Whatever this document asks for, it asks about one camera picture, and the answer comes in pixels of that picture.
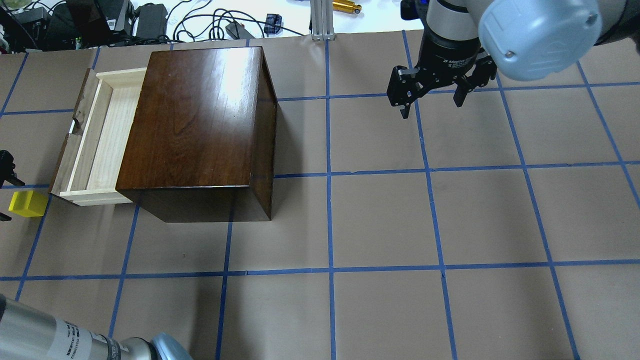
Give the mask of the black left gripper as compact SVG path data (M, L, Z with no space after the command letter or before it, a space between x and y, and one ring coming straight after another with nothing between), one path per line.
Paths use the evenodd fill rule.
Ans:
M25 186L25 182L20 180L16 175L14 164L14 157L7 150L2 149L0 151L0 186L3 186L5 182L16 187ZM12 217L0 212L0 221L11 221Z

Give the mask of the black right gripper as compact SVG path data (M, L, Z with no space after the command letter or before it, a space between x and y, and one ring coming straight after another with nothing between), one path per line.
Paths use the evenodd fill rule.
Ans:
M498 66L484 51L478 35L449 39L424 30L416 64L391 69L386 95L391 106L408 119L411 105L429 91L455 84L453 100L460 108L469 93L486 87L497 74Z

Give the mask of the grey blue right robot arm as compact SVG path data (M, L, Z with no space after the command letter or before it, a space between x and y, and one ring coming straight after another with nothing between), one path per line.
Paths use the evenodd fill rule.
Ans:
M498 72L537 81L592 47L639 41L637 0L403 0L400 13L423 24L416 64L395 66L386 90L403 118L436 89L455 85L454 103L461 107Z

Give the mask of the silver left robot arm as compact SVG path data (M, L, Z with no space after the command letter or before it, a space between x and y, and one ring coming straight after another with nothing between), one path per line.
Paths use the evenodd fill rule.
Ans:
M168 333L151 341L123 341L74 325L13 298L1 296L3 360L190 360L192 356Z

